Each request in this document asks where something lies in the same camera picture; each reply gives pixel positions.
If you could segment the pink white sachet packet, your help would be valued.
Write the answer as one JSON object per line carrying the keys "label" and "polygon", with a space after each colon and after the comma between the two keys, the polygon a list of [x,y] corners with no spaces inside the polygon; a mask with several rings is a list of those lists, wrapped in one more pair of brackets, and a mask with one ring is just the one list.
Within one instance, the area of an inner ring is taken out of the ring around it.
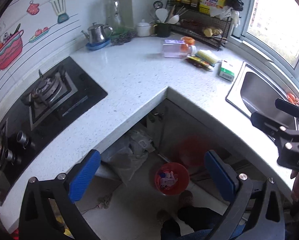
{"label": "pink white sachet packet", "polygon": [[171,172],[162,172],[159,174],[160,176],[160,187],[167,188],[176,184],[178,178],[174,176],[173,171]]}

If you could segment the white green medicine box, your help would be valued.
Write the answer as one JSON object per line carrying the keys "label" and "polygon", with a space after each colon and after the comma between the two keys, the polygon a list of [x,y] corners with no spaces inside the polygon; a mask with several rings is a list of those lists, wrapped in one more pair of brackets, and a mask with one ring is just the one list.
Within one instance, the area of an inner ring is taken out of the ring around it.
{"label": "white green medicine box", "polygon": [[228,61],[223,60],[218,70],[219,77],[232,82],[235,79],[235,68]]}

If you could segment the yellow bristle scrub brush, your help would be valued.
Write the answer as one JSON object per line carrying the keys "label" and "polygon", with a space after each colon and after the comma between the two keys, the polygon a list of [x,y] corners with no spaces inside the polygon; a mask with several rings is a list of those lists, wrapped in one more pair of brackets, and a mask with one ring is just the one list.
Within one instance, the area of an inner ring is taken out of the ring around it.
{"label": "yellow bristle scrub brush", "polygon": [[210,50],[199,50],[195,53],[195,55],[201,58],[202,60],[208,62],[209,65],[213,67],[222,61],[217,55],[215,55]]}

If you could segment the yellow yeast packet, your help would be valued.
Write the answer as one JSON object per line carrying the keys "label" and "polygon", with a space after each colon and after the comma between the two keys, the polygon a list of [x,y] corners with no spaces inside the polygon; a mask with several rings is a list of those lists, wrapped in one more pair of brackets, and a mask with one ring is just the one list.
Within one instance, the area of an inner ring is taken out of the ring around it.
{"label": "yellow yeast packet", "polygon": [[208,71],[213,71],[213,66],[197,56],[187,56],[186,60],[197,68],[203,68]]}

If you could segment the orange plastic jar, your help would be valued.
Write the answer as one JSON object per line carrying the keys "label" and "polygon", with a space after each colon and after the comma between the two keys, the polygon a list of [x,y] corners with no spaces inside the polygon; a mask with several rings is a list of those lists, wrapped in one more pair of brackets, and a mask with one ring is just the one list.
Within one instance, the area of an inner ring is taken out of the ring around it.
{"label": "orange plastic jar", "polygon": [[184,42],[184,44],[181,45],[181,51],[194,54],[196,51],[195,39],[188,36],[183,36],[181,40]]}

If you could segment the clear plastic pink-label bottle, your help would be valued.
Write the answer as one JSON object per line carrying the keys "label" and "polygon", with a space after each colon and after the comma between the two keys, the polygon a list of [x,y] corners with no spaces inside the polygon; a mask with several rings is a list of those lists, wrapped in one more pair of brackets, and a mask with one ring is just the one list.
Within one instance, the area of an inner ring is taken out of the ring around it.
{"label": "clear plastic pink-label bottle", "polygon": [[162,44],[162,54],[165,58],[182,59],[197,53],[195,45],[188,45],[183,40],[164,40]]}

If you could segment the stainless steel sink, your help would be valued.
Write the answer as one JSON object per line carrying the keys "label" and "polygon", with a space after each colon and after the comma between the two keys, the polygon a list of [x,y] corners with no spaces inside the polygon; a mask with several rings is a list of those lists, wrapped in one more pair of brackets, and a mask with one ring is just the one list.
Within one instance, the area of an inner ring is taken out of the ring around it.
{"label": "stainless steel sink", "polygon": [[261,112],[291,129],[299,129],[293,116],[275,107],[278,98],[286,100],[285,91],[265,73],[243,62],[225,99],[248,118],[254,112]]}

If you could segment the black gas stove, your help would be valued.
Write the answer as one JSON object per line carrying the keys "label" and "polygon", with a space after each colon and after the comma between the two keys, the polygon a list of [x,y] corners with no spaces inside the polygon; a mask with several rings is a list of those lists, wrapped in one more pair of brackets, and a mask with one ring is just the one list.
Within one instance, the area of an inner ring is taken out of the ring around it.
{"label": "black gas stove", "polygon": [[39,74],[0,122],[0,204],[33,159],[106,96],[71,57]]}

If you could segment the white folded cloth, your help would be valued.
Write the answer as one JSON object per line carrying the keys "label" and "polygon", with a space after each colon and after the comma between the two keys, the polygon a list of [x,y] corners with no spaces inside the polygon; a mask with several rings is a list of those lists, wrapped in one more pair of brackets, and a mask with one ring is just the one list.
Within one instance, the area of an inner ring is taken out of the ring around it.
{"label": "white folded cloth", "polygon": [[205,57],[210,62],[220,62],[222,59],[210,50],[205,50]]}

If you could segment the white rubber glove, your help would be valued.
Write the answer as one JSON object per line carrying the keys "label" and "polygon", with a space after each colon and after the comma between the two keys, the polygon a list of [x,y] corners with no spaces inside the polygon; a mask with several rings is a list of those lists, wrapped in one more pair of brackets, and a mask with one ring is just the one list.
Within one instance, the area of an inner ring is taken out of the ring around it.
{"label": "white rubber glove", "polygon": [[231,18],[233,20],[233,25],[237,28],[241,24],[239,11],[233,9],[233,7],[224,6],[223,8],[211,7],[210,16],[217,17],[220,20],[225,20]]}

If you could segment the black plastic bag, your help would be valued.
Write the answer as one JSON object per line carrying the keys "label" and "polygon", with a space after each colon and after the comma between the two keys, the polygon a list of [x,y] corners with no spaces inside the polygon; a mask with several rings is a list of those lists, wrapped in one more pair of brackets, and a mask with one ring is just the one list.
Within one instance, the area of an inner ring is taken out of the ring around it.
{"label": "black plastic bag", "polygon": [[225,0],[225,5],[238,12],[244,9],[244,3],[241,0]]}

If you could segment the blue saucer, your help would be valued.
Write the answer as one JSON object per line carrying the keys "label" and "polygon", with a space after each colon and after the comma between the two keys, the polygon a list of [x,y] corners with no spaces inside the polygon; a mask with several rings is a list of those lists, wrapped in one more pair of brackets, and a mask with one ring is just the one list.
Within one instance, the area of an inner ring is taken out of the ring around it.
{"label": "blue saucer", "polygon": [[106,47],[109,44],[110,44],[110,39],[107,39],[106,41],[100,43],[93,43],[93,44],[87,43],[85,47],[87,48],[87,50],[96,51]]}

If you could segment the white lidded sugar jar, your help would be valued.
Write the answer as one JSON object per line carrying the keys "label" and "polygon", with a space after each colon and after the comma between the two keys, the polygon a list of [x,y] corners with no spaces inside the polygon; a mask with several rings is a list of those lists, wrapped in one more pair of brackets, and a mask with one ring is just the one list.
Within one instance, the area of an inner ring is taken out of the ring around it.
{"label": "white lidded sugar jar", "polygon": [[137,24],[136,32],[138,37],[148,37],[151,35],[152,25],[147,23],[145,20],[141,20]]}

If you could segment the green shallow dish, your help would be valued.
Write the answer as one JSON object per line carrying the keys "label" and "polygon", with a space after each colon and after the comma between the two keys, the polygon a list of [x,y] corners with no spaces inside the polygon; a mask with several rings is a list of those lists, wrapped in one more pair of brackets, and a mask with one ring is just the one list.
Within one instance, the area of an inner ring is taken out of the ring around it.
{"label": "green shallow dish", "polygon": [[126,33],[128,33],[129,29],[128,28],[123,28],[119,30],[114,30],[113,33],[111,34],[110,38],[118,38]]}

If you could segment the glass carafe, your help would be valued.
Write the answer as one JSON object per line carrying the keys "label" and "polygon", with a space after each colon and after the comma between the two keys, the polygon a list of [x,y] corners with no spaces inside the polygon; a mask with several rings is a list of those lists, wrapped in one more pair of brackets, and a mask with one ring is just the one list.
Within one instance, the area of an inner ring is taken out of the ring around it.
{"label": "glass carafe", "polygon": [[106,0],[106,24],[113,30],[124,28],[124,23],[120,15],[120,3],[118,0]]}

